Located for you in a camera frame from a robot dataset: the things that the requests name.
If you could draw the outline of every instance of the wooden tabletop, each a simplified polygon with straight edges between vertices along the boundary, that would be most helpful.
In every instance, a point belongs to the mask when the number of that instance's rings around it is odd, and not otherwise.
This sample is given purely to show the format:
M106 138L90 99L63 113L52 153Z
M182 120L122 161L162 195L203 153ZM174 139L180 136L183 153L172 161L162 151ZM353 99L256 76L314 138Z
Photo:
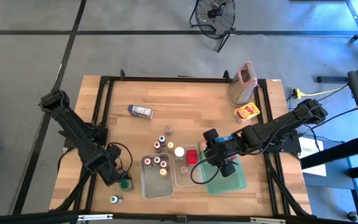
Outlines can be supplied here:
M84 76L75 112L90 122L98 92L100 76ZM267 80L270 106L273 117L287 113L287 104L280 80ZM245 189L219 195L209 195L205 186L177 187L173 181L173 195L169 198L146 200L142 196L140 182L140 159L154 153L153 143L163 135L163 127L170 124L173 134L167 136L175 146L195 145L203 139L203 133L216 128L220 136L230 135L239 128L258 122L253 118L238 124L233 117L236 107L229 104L226 83L184 83L184 82L114 82L108 115L108 142L120 142L131 150L134 164L131 175L135 189L123 192L118 184L107 187L98 176L92 212L111 213L153 213L187 215L260 215L271 216L269 188L263 155L242 156L242 168L248 186ZM107 86L102 102L106 97ZM259 89L262 105L263 93ZM152 108L152 120L131 116L129 104ZM264 106L260 108L267 121ZM301 166L297 158L281 153L285 183L296 201L307 212L311 212ZM129 156L122 151L121 158L126 169ZM73 190L80 176L81 162L76 150L69 152L62 160L60 172L53 191L50 208L59 206ZM276 186L278 210L283 213L280 191ZM81 208L85 207L88 191L83 191ZM121 195L124 201L117 205L109 199Z

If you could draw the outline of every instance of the black fan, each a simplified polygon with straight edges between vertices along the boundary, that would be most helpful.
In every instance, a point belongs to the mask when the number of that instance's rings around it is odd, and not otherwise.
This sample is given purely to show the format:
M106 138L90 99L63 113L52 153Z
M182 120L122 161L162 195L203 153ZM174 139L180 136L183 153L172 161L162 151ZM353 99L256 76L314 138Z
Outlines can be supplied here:
M207 37L221 39L217 50L219 52L234 30L235 9L234 0L197 0L189 23L192 27L198 26ZM196 13L197 25L191 23L194 13Z

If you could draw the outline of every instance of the concrete floor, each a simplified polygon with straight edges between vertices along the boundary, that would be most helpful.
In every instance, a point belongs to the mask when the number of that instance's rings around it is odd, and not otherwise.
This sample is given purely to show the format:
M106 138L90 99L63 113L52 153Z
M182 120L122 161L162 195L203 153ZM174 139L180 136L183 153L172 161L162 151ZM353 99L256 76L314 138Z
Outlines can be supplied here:
M358 0L352 1L358 12ZM71 29L79 0L7 2L0 0L0 29ZM189 30L194 1L88 1L80 30ZM238 30L357 30L341 1L237 1ZM39 98L52 87L67 36L0 36L0 215L9 213L42 113ZM233 36L216 53L203 35L77 36L62 83L75 105L83 75L221 77L233 76L246 61L259 78L279 78L286 95L341 85L317 84L319 75L344 76L358 69L358 41L348 37ZM352 108L349 89L325 100L329 115ZM51 121L24 212L48 209L64 139ZM316 134L348 141L358 137L358 113L332 120ZM350 190L308 187L313 213L346 220L354 210Z

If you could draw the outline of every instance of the green plastic tray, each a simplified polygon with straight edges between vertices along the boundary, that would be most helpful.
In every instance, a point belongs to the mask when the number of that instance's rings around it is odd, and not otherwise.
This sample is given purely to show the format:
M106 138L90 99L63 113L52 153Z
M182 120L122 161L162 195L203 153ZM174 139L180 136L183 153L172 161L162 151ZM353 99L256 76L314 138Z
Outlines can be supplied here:
M205 159L204 153L202 153L202 143L200 141L198 143L199 155L201 156L201 160ZM234 162L238 164L235 165L236 171L229 177L223 177L219 172L217 176L209 183L205 184L206 190L211 195L221 194L224 192L230 192L233 190L240 190L247 187L247 179L244 174L244 170L242 169L240 159L237 157ZM217 167L212 166L207 162L203 162L201 165L201 170L203 174L204 181L209 180L216 172Z

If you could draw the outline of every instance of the yellow box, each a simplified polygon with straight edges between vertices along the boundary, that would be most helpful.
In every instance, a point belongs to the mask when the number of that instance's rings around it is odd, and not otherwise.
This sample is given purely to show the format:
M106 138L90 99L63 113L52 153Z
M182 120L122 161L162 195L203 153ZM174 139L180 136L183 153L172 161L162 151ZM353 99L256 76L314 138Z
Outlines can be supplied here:
M248 119L257 116L260 113L258 107L256 107L255 103L250 102L234 111L234 117L241 124Z

